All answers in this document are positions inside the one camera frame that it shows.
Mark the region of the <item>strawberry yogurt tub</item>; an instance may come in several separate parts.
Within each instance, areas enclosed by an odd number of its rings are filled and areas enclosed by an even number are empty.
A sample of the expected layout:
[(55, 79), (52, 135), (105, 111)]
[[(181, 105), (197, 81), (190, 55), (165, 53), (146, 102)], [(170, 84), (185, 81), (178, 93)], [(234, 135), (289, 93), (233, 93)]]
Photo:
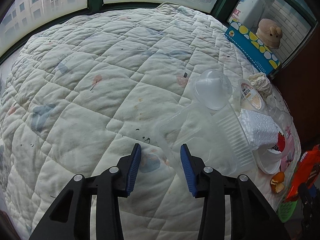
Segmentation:
[(254, 151), (257, 166), (265, 174), (275, 174), (278, 171), (285, 171), (293, 161), (295, 155), (295, 143), (291, 133), (291, 125), (277, 125), (278, 142), (272, 148), (259, 149)]

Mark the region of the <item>white foam wrap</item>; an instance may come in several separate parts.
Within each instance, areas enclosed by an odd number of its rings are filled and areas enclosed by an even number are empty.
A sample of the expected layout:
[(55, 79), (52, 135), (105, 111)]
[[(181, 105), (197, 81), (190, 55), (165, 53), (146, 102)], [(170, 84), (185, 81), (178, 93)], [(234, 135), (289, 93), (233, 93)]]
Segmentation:
[(242, 109), (238, 119), (253, 151), (271, 148), (278, 142), (278, 128), (270, 116)]

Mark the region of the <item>clear plastic clamshell tray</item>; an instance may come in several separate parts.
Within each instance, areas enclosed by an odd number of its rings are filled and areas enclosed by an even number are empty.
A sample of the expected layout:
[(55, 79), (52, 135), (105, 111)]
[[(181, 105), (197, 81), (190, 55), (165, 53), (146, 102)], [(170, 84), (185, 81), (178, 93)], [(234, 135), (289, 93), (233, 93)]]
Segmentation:
[(184, 180), (180, 148), (186, 144), (193, 156), (200, 157), (225, 176), (236, 177), (256, 166), (244, 130), (230, 103), (211, 111), (192, 103), (157, 123), (155, 138), (170, 166)]

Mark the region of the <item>clear plastic dome lid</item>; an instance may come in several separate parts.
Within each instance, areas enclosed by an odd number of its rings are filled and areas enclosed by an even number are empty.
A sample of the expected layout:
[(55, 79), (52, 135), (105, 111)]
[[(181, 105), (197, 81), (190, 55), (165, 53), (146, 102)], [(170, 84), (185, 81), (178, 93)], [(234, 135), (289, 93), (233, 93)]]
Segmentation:
[(227, 76), (209, 69), (190, 82), (193, 97), (208, 109), (217, 111), (225, 107), (233, 94), (232, 84)]

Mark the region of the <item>green plastic basket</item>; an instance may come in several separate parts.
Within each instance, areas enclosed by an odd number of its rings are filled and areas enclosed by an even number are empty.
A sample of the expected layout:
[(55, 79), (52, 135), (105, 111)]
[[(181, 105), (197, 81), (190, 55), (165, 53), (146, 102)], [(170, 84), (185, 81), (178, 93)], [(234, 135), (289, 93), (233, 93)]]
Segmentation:
[(291, 216), (293, 215), (298, 201), (294, 202), (282, 202), (278, 209), (277, 209), (277, 215), (282, 223), (287, 222)]

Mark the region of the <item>orange fruit peel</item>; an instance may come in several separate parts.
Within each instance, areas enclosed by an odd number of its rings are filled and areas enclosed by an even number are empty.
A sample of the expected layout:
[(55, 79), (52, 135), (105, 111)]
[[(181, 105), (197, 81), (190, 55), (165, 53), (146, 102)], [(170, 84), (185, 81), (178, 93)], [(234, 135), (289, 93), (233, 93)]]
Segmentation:
[(271, 190), (273, 193), (280, 193), (285, 188), (283, 182), (285, 180), (285, 173), (278, 172), (276, 173), (270, 181)]

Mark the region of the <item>orange red snack bag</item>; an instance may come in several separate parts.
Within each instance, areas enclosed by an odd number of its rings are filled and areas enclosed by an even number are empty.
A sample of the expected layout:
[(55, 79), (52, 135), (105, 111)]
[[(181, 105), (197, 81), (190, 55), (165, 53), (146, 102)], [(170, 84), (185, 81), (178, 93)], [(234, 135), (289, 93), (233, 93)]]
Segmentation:
[(319, 155), (319, 145), (316, 145), (312, 150), (306, 151), (301, 156), (291, 181), (291, 187), (284, 199), (285, 203), (294, 202), (298, 199), (300, 184), (305, 183), (307, 189), (312, 187), (312, 184), (319, 176)]

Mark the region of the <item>white quilted bed mat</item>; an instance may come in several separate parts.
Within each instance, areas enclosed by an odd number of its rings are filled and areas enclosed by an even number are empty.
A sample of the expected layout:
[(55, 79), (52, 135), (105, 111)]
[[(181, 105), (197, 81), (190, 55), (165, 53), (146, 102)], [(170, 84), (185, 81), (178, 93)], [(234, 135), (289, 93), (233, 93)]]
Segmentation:
[(125, 239), (197, 239), (203, 201), (154, 137), (191, 104), (189, 80), (213, 69), (236, 86), (256, 73), (218, 20), (183, 6), (76, 16), (32, 36), (1, 99), (1, 187), (21, 239), (75, 174), (101, 174), (142, 147), (120, 198)]

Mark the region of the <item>small sauce cup with label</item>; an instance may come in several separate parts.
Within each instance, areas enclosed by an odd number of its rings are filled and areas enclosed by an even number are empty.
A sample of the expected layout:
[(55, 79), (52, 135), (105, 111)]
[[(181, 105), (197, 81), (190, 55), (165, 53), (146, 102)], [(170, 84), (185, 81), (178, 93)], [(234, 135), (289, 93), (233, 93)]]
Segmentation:
[(238, 86), (233, 93), (232, 105), (236, 112), (241, 109), (255, 111), (268, 115), (268, 109), (261, 95), (246, 80), (238, 80)]

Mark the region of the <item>crumpled white paper ball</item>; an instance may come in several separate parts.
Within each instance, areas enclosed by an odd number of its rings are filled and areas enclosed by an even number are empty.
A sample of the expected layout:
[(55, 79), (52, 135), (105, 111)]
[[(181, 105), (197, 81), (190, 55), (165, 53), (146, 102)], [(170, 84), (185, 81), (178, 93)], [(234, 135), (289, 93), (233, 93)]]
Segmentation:
[(267, 99), (272, 94), (272, 85), (265, 73), (250, 75), (248, 81), (263, 99)]

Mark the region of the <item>brown wooden panel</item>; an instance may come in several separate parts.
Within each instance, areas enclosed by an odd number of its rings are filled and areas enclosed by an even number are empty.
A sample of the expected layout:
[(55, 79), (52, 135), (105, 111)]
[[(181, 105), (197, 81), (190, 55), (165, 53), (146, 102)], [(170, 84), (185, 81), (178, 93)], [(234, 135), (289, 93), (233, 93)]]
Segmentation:
[(319, 144), (319, 27), (272, 80), (293, 117), (303, 152)]

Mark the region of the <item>blue yellow tissue box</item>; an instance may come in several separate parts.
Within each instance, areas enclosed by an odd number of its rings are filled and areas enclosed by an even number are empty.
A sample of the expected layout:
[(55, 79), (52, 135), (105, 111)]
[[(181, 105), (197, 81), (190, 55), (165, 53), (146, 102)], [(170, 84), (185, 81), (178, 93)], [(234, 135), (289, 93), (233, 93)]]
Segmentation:
[(242, 23), (232, 20), (225, 37), (243, 52), (259, 72), (270, 75), (280, 68), (281, 62), (276, 55)]

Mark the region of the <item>beige plush toy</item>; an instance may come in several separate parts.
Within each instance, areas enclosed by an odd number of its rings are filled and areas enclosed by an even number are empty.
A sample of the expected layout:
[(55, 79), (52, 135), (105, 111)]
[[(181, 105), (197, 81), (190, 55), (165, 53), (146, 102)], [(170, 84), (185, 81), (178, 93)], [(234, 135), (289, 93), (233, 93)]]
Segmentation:
[(278, 49), (283, 31), (277, 22), (263, 18), (258, 24), (256, 35), (269, 48)]

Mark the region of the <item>green window frame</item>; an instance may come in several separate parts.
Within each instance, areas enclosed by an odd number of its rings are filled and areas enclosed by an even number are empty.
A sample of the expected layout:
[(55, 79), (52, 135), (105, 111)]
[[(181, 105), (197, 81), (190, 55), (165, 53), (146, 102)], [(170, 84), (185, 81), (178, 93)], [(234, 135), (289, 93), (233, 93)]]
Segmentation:
[(99, 63), (213, 68), (228, 76), (259, 71), (225, 32), (232, 20), (256, 35), (261, 19), (283, 31), (273, 79), (306, 45), (319, 17), (306, 0), (1, 0), (1, 61), (19, 48), (18, 67), (57, 77)]

